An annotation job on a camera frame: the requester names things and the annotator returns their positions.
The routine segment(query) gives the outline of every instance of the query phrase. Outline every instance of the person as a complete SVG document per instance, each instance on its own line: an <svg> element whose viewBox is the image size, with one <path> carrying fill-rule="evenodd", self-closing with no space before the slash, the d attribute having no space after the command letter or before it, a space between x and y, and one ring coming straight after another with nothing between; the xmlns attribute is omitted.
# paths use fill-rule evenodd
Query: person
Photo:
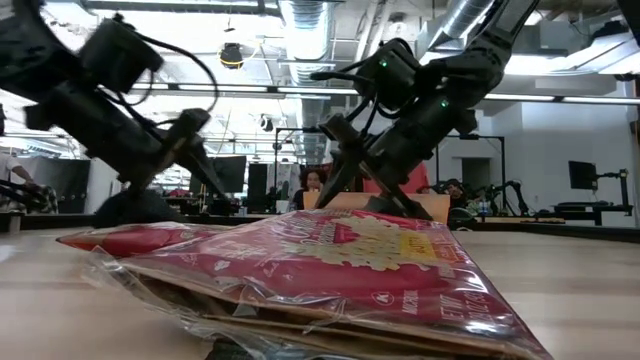
<svg viewBox="0 0 640 360"><path fill-rule="evenodd" d="M24 180L25 186L34 186L35 182L27 170L18 160L9 154L0 154L0 179L12 181L11 175L16 174Z"/></svg>
<svg viewBox="0 0 640 360"><path fill-rule="evenodd" d="M446 189L447 193L449 194L449 198L451 199L451 204L449 205L450 209L467 207L467 195L465 194L464 188L460 181L458 181L457 179L448 180Z"/></svg>
<svg viewBox="0 0 640 360"><path fill-rule="evenodd" d="M306 191L320 191L327 181L327 175L322 169L307 168L300 175L302 188L293 195L292 203L296 210L304 210L304 193Z"/></svg>

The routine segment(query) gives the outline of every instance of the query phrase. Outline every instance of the ceiling light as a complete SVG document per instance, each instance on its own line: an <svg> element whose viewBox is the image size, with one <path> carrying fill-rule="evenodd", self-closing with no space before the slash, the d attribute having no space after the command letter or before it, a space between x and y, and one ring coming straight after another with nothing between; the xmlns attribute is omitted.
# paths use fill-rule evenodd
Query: ceiling light
<svg viewBox="0 0 640 360"><path fill-rule="evenodd" d="M353 89L341 89L341 88L316 88L316 87L294 87L283 86L277 88L278 92L283 94L315 94L315 95L358 95L358 92Z"/></svg>
<svg viewBox="0 0 640 360"><path fill-rule="evenodd" d="M566 96L562 99L562 102L595 105L640 105L640 99L589 96Z"/></svg>
<svg viewBox="0 0 640 360"><path fill-rule="evenodd" d="M213 91L213 85L207 84L191 84L191 85L178 85L178 88L183 91ZM253 85L220 85L218 86L220 92L246 92L246 93L264 93L268 89L266 86L253 86Z"/></svg>
<svg viewBox="0 0 640 360"><path fill-rule="evenodd" d="M149 89L148 83L136 83L131 87L132 90L147 90ZM169 85L167 84L157 84L154 83L151 85L151 90L169 90Z"/></svg>
<svg viewBox="0 0 640 360"><path fill-rule="evenodd" d="M524 101L524 102L549 102L555 96L548 95L512 95L512 94L487 94L485 100L493 101Z"/></svg>

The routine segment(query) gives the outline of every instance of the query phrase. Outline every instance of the computer monitor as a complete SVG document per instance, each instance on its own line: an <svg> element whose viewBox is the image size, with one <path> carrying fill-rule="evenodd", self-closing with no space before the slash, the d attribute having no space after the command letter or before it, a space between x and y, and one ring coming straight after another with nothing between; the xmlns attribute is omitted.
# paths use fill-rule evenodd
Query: computer monitor
<svg viewBox="0 0 640 360"><path fill-rule="evenodd" d="M225 193L241 193L244 190L244 173L247 169L246 156L229 156L209 158L213 164L213 169L218 175L220 184ZM194 194L200 193L202 183L194 176L189 182L189 191Z"/></svg>
<svg viewBox="0 0 640 360"><path fill-rule="evenodd" d="M598 173L596 164L569 161L569 181L572 189L598 190Z"/></svg>

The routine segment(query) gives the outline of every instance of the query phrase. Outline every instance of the wooden table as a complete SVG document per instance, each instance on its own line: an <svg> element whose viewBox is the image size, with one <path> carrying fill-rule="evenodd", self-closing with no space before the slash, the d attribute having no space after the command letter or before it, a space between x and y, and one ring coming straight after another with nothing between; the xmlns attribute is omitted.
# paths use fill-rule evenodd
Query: wooden table
<svg viewBox="0 0 640 360"><path fill-rule="evenodd" d="M484 219L477 217L479 223L502 223L502 224L519 224L519 223L536 223L536 224L564 224L562 218L533 218L520 216L487 216Z"/></svg>
<svg viewBox="0 0 640 360"><path fill-rule="evenodd" d="M73 230L0 237L2 359L203 360L210 350L124 293L80 278ZM640 358L640 247L458 232L473 259L558 360Z"/></svg>

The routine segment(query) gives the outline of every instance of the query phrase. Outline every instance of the black cable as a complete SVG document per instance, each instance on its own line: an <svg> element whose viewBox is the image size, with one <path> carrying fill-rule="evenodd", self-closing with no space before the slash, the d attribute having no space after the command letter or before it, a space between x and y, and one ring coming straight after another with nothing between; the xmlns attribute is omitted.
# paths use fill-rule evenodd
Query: black cable
<svg viewBox="0 0 640 360"><path fill-rule="evenodd" d="M402 46L404 46L404 48L409 52L409 54L411 54L411 56L413 56L413 50L411 50L411 45L409 45L409 43L406 42L405 39L395 38L394 40L399 42Z"/></svg>
<svg viewBox="0 0 640 360"><path fill-rule="evenodd" d="M142 116L139 112L136 111L136 109L133 108L133 106L131 106L129 103L127 103L127 101L124 98L124 95L122 95L122 93L117 93L116 94L118 96L118 100L120 103L122 103L122 106L125 108L125 110L127 110L127 112L131 115L131 117L136 120L140 126L142 126L143 129L147 130L147 132L153 136L156 140L163 142L164 140L162 139L162 137L160 137L160 135L158 135L158 133L156 133L154 131L153 128L156 127L156 123L145 118L144 116Z"/></svg>
<svg viewBox="0 0 640 360"><path fill-rule="evenodd" d="M358 104L358 106L351 113L349 113L349 115L347 115L344 118L345 121L352 122L358 115L360 115L361 112L364 111L364 109L367 108L367 106L369 106L369 103L373 101L374 98L375 98L374 95L365 96L365 98L360 102L360 104Z"/></svg>
<svg viewBox="0 0 640 360"><path fill-rule="evenodd" d="M399 119L402 116L402 108L394 113L387 112L382 106L378 106L378 112L387 119Z"/></svg>
<svg viewBox="0 0 640 360"><path fill-rule="evenodd" d="M363 84L365 86L370 86L372 88L374 88L376 86L376 83L373 82L371 79L367 79L364 76L360 76L360 75L353 75L353 74L347 74L341 71L322 71L322 72L315 72L312 73L309 78L311 80L314 81L325 81L325 80L330 80L330 79L339 79L339 80L347 80L347 81L353 81L355 83L360 83Z"/></svg>
<svg viewBox="0 0 640 360"><path fill-rule="evenodd" d="M573 22L569 21L569 25L571 25L571 27L572 27L572 28L573 28L573 29L574 29L578 34L580 34L580 35L582 35L582 36L584 36L584 37L591 37L591 35L585 34L585 33L583 33L582 31L580 31L580 29L578 28L578 26L577 26L575 23L573 23Z"/></svg>
<svg viewBox="0 0 640 360"><path fill-rule="evenodd" d="M378 98L376 97L376 100L373 102L373 109L371 109L371 113L369 113L369 118L367 119L367 123L364 125L362 130L360 130L360 137L361 138L364 138L369 133L369 129L371 128L371 125L373 124L373 119L375 118L377 110L378 110L378 105L379 105L379 101L378 101Z"/></svg>
<svg viewBox="0 0 640 360"><path fill-rule="evenodd" d="M353 66L352 64L348 68L353 69L355 67L357 66ZM312 73L309 76L309 78L315 81L325 81L330 79L347 80L347 81L353 81L355 83L360 83L369 88L369 95L365 96L362 102L360 102L360 104L358 104L358 106L349 115L345 117L345 120L347 122L352 122L358 115L360 115L360 113L364 111L364 109L366 109L367 106L369 106L369 103L371 103L371 101L375 99L376 97L375 83L372 80L367 79L363 76L347 74L346 72L343 72L343 70L316 72L316 73Z"/></svg>
<svg viewBox="0 0 640 360"><path fill-rule="evenodd" d="M151 92L153 91L153 83L155 82L155 80L156 80L156 74L153 71L149 70L149 87L147 88L147 90L144 92L144 94L138 101L134 103L130 103L129 105L138 106L143 102L147 101L149 96L151 96Z"/></svg>
<svg viewBox="0 0 640 360"><path fill-rule="evenodd" d="M349 71L351 71L351 70L353 70L355 68L359 68L360 66L362 66L362 64L364 64L365 61L367 61L367 59L360 60L358 62L354 62L353 64L338 70L338 72L347 73L347 72L349 72Z"/></svg>
<svg viewBox="0 0 640 360"><path fill-rule="evenodd" d="M118 99L118 98L114 98L113 96L111 96L109 93L107 93L104 90L99 90L99 92L106 97L107 99L109 99L109 101L118 104L118 105L122 105L124 106L129 105L129 106L138 106L140 104L142 104L143 102L147 101L147 99L149 99L149 96L151 96L151 93L153 92L153 83L155 82L155 73L152 71L149 71L149 87L147 88L147 90L145 91L144 95L142 96L142 98L140 98L138 101L134 102L134 103L129 103L126 101L123 103L122 100Z"/></svg>
<svg viewBox="0 0 640 360"><path fill-rule="evenodd" d="M209 80L211 80L211 84L213 85L213 92L214 92L213 103L211 103L211 105L207 108L207 112L211 112L213 108L216 106L216 104L218 103L218 97L220 96L220 92L218 91L218 82L216 81L216 77L213 75L213 72L211 72L211 69L209 69L209 67L205 63L203 63L200 59L198 59L197 56L193 55L192 53L188 52L185 49L182 49L180 47L177 47L171 44L164 43L160 40L150 38L148 36L140 34L139 32L136 32L136 34L142 40L150 44L159 46L161 48L165 48L167 50L171 50L180 55L188 57L189 59L193 60L193 62L195 62L207 74L207 76L209 77Z"/></svg>

